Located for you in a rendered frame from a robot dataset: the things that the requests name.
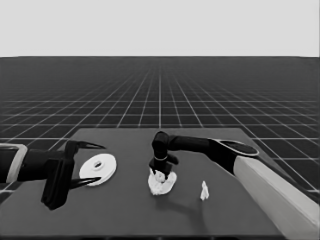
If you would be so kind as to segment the white round carrier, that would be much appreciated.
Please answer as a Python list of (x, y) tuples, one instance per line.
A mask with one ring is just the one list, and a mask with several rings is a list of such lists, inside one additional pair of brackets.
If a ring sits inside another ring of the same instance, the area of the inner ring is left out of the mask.
[(150, 187), (150, 186), (149, 186), (149, 189), (150, 189), (150, 191), (151, 191), (152, 188), (159, 188), (159, 187), (161, 187), (161, 186), (166, 186), (166, 187), (168, 187), (168, 188), (170, 189), (170, 191), (171, 191), (174, 185), (169, 184), (169, 183), (167, 182), (167, 180), (165, 180), (163, 183), (157, 181), (157, 183), (156, 183), (153, 187)]

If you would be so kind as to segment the small white T-shaped piece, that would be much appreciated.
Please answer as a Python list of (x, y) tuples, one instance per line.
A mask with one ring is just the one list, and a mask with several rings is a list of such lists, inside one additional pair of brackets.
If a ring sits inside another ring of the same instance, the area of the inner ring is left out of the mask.
[(201, 200), (206, 200), (209, 198), (209, 189), (205, 181), (202, 182), (202, 190), (200, 194)]

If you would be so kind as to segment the large thick white disc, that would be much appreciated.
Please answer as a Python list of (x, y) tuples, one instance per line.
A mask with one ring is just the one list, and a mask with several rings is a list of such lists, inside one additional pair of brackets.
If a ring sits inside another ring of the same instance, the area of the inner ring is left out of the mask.
[(116, 172), (117, 161), (112, 154), (101, 153), (88, 159), (80, 168), (79, 176), (84, 178), (98, 178), (89, 186), (99, 186), (108, 181)]

